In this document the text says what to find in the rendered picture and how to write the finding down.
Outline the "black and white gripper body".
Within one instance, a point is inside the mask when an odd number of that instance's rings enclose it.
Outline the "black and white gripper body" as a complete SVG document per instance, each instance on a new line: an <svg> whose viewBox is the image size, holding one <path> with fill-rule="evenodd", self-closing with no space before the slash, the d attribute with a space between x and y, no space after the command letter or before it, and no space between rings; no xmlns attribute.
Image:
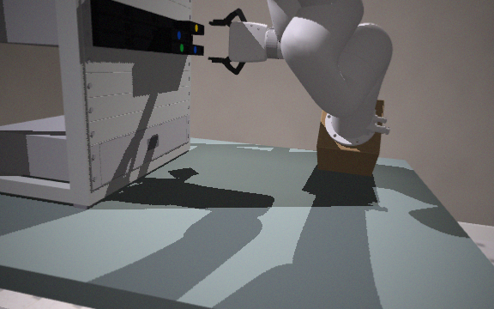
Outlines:
<svg viewBox="0 0 494 309"><path fill-rule="evenodd" d="M259 31L256 29L259 28ZM267 61L269 27L260 23L234 21L229 29L228 55L231 61L254 63Z"/></svg>

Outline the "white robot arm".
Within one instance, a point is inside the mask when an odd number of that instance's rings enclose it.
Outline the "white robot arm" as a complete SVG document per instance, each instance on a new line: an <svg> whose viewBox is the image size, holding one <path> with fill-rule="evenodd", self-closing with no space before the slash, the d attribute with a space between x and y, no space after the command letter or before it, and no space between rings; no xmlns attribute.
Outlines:
<svg viewBox="0 0 494 309"><path fill-rule="evenodd" d="M273 26L268 30L267 57L285 59L327 113L329 136L356 146L375 132L389 134L389 127L377 125L387 119L378 117L375 107L393 46L383 28L359 24L363 1L268 0L268 8Z"/></svg>

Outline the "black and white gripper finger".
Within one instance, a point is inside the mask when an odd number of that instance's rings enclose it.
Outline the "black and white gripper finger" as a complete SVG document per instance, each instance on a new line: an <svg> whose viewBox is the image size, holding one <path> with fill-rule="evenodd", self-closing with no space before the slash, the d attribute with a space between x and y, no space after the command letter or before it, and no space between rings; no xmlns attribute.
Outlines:
<svg viewBox="0 0 494 309"><path fill-rule="evenodd" d="M239 18L242 22L247 22L245 17L244 17L243 11L241 9L236 9L233 12L231 12L226 18L224 18L224 20L213 19L213 21L209 22L209 25L212 25L212 26L226 26L227 25L228 27L230 27L232 20L237 15L239 16Z"/></svg>
<svg viewBox="0 0 494 309"><path fill-rule="evenodd" d="M241 69L244 67L245 63L239 63L237 68L233 68L230 64L231 60L229 56L227 58L208 58L208 60L212 60L212 63L223 63L228 70L230 70L233 74L238 75Z"/></svg>

